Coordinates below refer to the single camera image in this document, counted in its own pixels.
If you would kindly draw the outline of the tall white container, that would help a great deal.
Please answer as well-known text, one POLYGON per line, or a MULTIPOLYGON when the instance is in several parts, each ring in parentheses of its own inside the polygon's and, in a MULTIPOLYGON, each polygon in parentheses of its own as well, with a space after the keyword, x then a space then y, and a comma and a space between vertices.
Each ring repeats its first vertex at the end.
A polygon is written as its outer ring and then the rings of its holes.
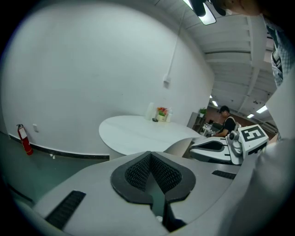
POLYGON ((147 107, 146 114, 145 114, 145 119, 146 120, 151 120, 152 119, 152 117, 153 117, 153 109, 154 109, 154 103, 150 102, 148 107, 147 107))

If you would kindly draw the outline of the person's plaid shirt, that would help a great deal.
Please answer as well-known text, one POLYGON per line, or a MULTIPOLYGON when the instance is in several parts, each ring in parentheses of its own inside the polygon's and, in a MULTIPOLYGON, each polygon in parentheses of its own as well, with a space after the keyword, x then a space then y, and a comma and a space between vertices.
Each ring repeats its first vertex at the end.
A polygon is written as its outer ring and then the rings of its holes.
POLYGON ((295 45, 282 27, 274 24, 266 16, 263 16, 263 19, 266 29, 274 41, 274 48, 271 53, 271 67, 278 88, 295 65, 295 45))

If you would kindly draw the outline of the person's right forearm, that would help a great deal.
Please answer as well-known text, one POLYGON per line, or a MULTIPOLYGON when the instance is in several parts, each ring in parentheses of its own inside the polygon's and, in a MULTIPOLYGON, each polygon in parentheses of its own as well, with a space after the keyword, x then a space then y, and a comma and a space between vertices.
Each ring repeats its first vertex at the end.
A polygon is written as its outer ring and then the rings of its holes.
POLYGON ((273 140, 271 140, 271 141, 269 141, 263 148, 262 148, 262 151, 264 151, 268 146, 270 146, 270 145, 274 145, 274 144, 276 144, 277 143, 277 141, 273 141, 273 140))

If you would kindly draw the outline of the white curved desk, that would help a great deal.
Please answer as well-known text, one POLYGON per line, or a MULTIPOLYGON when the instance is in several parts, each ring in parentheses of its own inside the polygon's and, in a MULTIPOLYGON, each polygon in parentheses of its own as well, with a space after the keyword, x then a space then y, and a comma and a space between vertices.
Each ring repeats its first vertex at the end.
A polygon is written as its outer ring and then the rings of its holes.
POLYGON ((112 150, 110 160, 145 151, 182 157, 193 140, 205 139, 174 122, 154 122, 142 116, 116 116, 99 126, 102 141, 112 150))

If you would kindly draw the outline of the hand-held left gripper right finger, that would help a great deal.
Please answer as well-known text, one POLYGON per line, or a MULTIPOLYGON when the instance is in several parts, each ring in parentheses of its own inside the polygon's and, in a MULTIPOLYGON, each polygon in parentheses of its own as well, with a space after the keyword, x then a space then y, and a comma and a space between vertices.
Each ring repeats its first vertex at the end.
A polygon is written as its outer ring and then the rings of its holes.
POLYGON ((233 182, 240 166, 200 162, 195 159, 159 153, 164 160, 189 169, 195 176, 195 185, 185 199, 166 203, 165 194, 151 174, 152 212, 161 224, 174 232, 190 224, 213 205, 233 182))

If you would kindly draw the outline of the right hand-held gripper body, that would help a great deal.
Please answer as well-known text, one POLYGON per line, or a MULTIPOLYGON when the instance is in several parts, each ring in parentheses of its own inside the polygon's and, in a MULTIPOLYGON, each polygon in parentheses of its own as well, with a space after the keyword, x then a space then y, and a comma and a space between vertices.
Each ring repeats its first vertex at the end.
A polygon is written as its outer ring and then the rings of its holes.
POLYGON ((269 141, 268 135, 258 125, 240 127, 227 135, 232 164, 241 165, 246 157, 258 154, 269 141))

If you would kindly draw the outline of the cluttered white workbench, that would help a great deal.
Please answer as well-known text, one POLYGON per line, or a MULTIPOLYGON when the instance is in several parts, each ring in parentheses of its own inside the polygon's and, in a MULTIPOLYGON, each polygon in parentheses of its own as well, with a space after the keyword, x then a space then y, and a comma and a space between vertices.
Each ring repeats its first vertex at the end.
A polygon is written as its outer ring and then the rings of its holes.
POLYGON ((201 134, 204 137, 211 137, 212 135, 215 135, 216 132, 220 131, 222 127, 222 124, 217 122, 211 124, 205 123, 201 129, 201 134))

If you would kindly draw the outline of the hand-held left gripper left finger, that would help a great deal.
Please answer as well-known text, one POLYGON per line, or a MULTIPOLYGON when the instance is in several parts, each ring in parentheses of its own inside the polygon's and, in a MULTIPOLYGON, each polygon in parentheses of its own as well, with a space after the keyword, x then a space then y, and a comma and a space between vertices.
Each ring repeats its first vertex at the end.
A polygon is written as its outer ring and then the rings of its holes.
POLYGON ((42 236, 166 236, 149 205, 127 202, 111 186, 112 172, 141 153, 88 166, 47 192, 34 207, 16 205, 42 236), (58 229, 45 220, 73 190, 85 193, 67 224, 58 229))

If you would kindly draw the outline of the grey shelf unit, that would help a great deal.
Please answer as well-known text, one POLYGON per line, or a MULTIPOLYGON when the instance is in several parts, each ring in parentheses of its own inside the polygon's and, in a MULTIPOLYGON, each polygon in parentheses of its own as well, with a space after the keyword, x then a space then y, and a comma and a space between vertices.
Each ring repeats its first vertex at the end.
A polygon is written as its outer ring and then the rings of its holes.
POLYGON ((188 121, 187 127, 193 129, 197 133, 200 133, 202 130, 202 127, 205 124, 205 121, 206 121, 205 114, 192 112, 190 119, 188 121))

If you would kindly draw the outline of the long ceiling lamp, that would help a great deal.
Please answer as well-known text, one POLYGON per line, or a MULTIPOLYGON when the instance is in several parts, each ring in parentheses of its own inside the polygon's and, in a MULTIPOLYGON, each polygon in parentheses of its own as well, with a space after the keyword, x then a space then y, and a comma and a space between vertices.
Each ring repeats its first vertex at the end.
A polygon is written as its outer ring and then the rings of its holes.
MULTIPOLYGON (((190 5, 189 0, 183 0, 183 2, 185 4, 187 4, 187 6, 192 10, 192 6, 190 5)), ((209 9, 209 7, 207 6, 207 4, 205 4, 205 10, 206 10, 206 14, 203 17, 198 17, 199 20, 204 24, 204 25, 210 25, 210 24, 214 24, 216 23, 216 18, 213 15, 213 13, 211 12, 211 10, 209 9)))

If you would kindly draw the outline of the red fire extinguisher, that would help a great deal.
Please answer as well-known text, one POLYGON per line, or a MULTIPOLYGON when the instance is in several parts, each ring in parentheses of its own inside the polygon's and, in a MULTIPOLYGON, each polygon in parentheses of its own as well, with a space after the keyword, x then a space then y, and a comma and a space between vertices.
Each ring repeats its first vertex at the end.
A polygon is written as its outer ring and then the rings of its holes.
POLYGON ((17 124, 17 127, 18 127, 18 135, 19 135, 20 141, 24 147, 24 150, 25 150, 26 154, 28 156, 30 156, 33 154, 33 149, 30 145, 29 140, 28 140, 28 136, 26 134, 25 128, 22 124, 17 124))

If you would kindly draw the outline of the potted flower bouquet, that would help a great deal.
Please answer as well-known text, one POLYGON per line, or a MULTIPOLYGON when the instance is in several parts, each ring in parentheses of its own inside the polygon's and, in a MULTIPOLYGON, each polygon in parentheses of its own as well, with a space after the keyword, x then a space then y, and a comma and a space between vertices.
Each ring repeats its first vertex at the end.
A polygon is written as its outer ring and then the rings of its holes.
POLYGON ((165 122, 166 116, 168 114, 168 109, 165 107, 157 108, 157 120, 160 122, 165 122))

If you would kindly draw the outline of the white wall conduit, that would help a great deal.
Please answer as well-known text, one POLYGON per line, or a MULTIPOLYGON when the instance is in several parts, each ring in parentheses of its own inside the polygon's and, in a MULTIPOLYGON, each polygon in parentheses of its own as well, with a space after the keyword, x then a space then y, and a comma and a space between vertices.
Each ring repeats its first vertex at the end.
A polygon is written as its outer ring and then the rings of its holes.
POLYGON ((180 19, 180 23, 179 23, 179 26, 178 26, 176 41, 175 41, 175 45, 174 45, 174 48, 173 48, 173 52, 172 52, 172 56, 171 56, 171 60, 170 60, 170 64, 169 64, 169 68, 168 68, 168 72, 167 72, 168 77, 170 76, 170 73, 171 73, 172 64, 173 64, 173 61, 174 61, 176 48, 177 48, 177 43, 178 43, 178 40, 179 40, 179 35, 180 35, 180 32, 181 32, 181 27, 182 27, 182 24, 183 24, 183 19, 184 19, 185 13, 186 13, 186 9, 184 8, 181 19, 180 19))

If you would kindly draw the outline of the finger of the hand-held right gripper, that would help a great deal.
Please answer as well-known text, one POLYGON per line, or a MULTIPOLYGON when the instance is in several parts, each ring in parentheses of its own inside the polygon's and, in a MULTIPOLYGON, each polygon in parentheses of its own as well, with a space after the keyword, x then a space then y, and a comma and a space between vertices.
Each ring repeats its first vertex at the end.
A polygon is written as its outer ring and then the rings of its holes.
POLYGON ((203 162, 230 163, 231 157, 227 146, 219 150, 191 147, 189 150, 192 158, 203 162))
POLYGON ((220 137, 200 137, 193 139, 192 146, 197 147, 221 147, 221 146, 227 146, 227 141, 225 138, 220 137))

